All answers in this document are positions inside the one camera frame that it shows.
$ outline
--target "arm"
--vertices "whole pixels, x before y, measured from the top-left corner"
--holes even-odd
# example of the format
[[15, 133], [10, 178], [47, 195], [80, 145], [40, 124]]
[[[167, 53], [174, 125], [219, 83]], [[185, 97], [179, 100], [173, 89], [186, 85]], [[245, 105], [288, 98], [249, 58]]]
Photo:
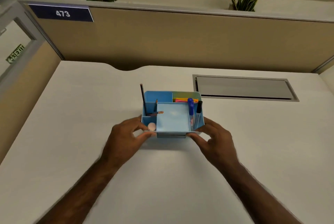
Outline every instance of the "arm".
[[197, 131], [208, 134], [205, 141], [190, 133], [207, 160], [225, 177], [256, 224], [301, 224], [282, 206], [239, 162], [231, 133], [214, 121], [204, 118], [205, 125]]
[[115, 125], [100, 159], [80, 178], [74, 187], [41, 218], [37, 224], [83, 223], [95, 201], [119, 168], [127, 162], [153, 132], [134, 137], [133, 132], [148, 128], [140, 117]]

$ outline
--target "desk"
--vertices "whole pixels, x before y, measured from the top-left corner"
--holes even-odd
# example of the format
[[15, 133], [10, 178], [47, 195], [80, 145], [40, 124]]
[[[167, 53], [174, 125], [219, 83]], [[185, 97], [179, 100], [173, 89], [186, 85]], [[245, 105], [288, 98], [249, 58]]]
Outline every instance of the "desk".
[[[141, 113], [140, 83], [193, 91], [193, 74], [289, 80], [300, 102], [203, 99], [203, 113], [232, 133], [240, 161], [304, 224], [333, 223], [334, 96], [319, 75], [73, 61], [61, 61], [0, 165], [1, 223], [33, 223], [75, 184], [112, 126]], [[191, 139], [149, 145], [85, 223], [252, 223]]]

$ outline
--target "white tabletop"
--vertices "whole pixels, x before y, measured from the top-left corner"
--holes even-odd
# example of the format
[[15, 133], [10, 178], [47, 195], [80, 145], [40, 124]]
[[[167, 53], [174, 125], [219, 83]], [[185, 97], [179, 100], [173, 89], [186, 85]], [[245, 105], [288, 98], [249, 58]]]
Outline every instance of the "white tabletop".
[[[333, 223], [334, 96], [319, 75], [72, 61], [60, 63], [0, 165], [1, 223], [33, 223], [74, 185], [112, 126], [140, 115], [140, 83], [193, 91], [193, 74], [289, 80], [300, 102], [203, 99], [203, 113], [230, 130], [240, 161], [305, 224]], [[252, 221], [195, 143], [178, 139], [139, 150], [85, 223]]]

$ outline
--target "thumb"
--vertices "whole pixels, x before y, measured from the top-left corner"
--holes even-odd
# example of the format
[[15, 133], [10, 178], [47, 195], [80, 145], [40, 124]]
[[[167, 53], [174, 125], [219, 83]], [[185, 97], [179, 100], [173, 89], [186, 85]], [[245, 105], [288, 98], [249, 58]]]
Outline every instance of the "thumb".
[[205, 139], [203, 139], [201, 136], [199, 136], [196, 133], [188, 133], [187, 134], [188, 137], [192, 138], [193, 141], [199, 146], [199, 148], [205, 149], [207, 146], [207, 141]]
[[142, 145], [148, 138], [152, 136], [156, 136], [156, 133], [155, 132], [144, 132], [140, 134], [138, 137], [136, 137], [136, 141], [138, 141], [140, 145]]

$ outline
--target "blue desk organizer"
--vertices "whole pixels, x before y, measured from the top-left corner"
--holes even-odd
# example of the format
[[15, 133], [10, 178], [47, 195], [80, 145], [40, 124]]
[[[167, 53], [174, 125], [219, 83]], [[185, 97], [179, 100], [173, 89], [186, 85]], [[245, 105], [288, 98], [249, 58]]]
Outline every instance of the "blue desk organizer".
[[[157, 99], [157, 111], [164, 112], [163, 114], [158, 114], [154, 117], [145, 116], [143, 107], [142, 123], [146, 126], [149, 123], [155, 123], [157, 125], [157, 138], [185, 138], [186, 134], [191, 132], [188, 104], [174, 103], [173, 98], [192, 98], [201, 101], [201, 94], [199, 92], [146, 91], [145, 99], [147, 112], [154, 112], [154, 106]], [[197, 103], [194, 104], [195, 116], [196, 109]], [[203, 112], [201, 112], [198, 127], [201, 127], [202, 125], [204, 125]]]

